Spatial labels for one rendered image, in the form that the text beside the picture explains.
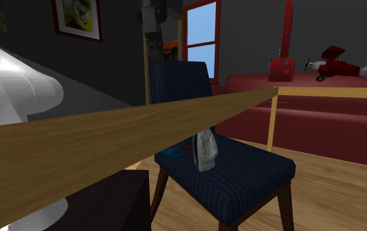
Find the dark blue upholstered chair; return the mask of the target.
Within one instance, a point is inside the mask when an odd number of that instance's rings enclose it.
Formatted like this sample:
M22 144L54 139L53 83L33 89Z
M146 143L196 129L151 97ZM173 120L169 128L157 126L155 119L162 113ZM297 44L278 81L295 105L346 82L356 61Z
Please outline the dark blue upholstered chair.
M188 100L212 95L204 62L164 59L149 61L151 102L153 104ZM150 214L155 215L172 178L219 222L219 231L238 231L252 214L277 198L283 231L294 231L291 180L296 165L292 159L215 134L216 166L199 172L193 149L180 150L179 159L154 156L160 166ZM192 145L187 138L173 147Z

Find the red framed wall picture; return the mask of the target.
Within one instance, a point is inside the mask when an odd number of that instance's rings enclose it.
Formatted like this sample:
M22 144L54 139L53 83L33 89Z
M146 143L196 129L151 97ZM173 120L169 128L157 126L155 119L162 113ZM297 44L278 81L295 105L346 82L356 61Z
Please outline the red framed wall picture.
M57 34L102 41L99 0L51 0Z

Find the red framed window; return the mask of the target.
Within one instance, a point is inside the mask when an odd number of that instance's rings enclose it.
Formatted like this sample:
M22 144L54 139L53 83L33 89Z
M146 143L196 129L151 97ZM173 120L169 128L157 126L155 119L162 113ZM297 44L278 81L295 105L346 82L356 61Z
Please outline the red framed window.
M183 7L184 60L205 62L218 85L221 0L197 0Z

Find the red low cabinet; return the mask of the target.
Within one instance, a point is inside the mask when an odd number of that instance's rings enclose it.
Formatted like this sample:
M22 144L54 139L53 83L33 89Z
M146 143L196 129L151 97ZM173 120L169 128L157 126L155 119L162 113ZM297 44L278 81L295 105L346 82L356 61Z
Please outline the red low cabinet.
M357 77L316 81L315 73L297 73L291 82L266 75L230 75L214 85L214 95L271 87L367 87ZM367 98L279 96L273 145L367 165Z

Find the tall red column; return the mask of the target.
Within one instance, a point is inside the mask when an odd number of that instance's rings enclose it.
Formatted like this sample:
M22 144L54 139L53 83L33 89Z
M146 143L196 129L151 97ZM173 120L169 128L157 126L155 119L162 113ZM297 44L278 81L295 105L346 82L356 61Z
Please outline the tall red column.
M284 25L282 30L280 58L288 58L289 55L292 20L293 20L293 0L287 0L284 11Z

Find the dark robot stand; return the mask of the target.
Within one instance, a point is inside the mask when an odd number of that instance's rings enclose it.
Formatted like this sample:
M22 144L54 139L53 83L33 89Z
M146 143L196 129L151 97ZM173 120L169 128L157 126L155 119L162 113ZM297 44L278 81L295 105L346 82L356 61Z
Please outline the dark robot stand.
M66 200L63 217L44 231L152 231L147 170L119 171Z

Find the wooden table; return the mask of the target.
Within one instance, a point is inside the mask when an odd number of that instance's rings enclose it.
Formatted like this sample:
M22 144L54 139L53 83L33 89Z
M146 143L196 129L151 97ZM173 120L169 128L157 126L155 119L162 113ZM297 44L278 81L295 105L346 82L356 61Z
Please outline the wooden table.
M0 228L276 96L367 98L367 88L273 87L0 126Z

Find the silver clothes iron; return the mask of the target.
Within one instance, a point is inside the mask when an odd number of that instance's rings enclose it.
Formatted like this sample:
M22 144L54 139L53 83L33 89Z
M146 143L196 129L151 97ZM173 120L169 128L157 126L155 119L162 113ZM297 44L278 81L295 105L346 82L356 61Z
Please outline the silver clothes iron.
M218 155L217 141L211 132L206 129L192 137L194 164L199 172L208 171L215 166Z

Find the blue and red tool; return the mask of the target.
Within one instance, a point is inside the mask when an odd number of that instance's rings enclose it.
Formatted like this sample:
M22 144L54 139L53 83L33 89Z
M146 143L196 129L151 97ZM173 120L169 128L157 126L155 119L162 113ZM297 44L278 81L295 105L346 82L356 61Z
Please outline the blue and red tool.
M190 150L193 149L193 145L190 146L184 146L184 147L173 147L173 148L168 148L165 149L163 151L161 151L162 156L165 158L173 158L173 159L179 159L182 157L181 154L178 154L178 151L180 150Z

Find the red box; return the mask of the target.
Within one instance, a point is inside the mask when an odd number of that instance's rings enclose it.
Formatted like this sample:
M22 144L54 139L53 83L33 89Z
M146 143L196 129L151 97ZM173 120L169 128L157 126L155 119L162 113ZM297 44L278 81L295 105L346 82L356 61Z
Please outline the red box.
M268 81L291 82L295 70L295 60L293 58L272 59L269 62Z

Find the red and white toy biplane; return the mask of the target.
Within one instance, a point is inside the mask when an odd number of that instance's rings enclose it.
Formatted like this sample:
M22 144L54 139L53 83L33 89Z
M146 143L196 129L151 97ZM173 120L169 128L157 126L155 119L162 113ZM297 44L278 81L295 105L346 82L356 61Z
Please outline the red and white toy biplane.
M339 60L339 56L344 52L345 49L332 45L322 53L323 61L311 62L308 60L304 70L308 68L317 71L319 73L319 76L316 77L317 81L324 81L327 77L336 75L367 80L367 66L359 67Z

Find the wooden shelf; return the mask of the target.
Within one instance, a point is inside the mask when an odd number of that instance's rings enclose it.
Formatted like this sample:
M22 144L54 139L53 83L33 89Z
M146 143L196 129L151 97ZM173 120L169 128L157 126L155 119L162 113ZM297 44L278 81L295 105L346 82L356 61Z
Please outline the wooden shelf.
M183 60L183 14L175 11L174 9L167 7L168 15L172 16L177 20L177 32L178 32L178 60ZM151 104L151 89L150 89L150 69L148 63L148 48L146 43L146 37L144 34L144 30L142 31L142 39L143 39L143 56L144 56L144 80L145 80L145 99L146 105Z

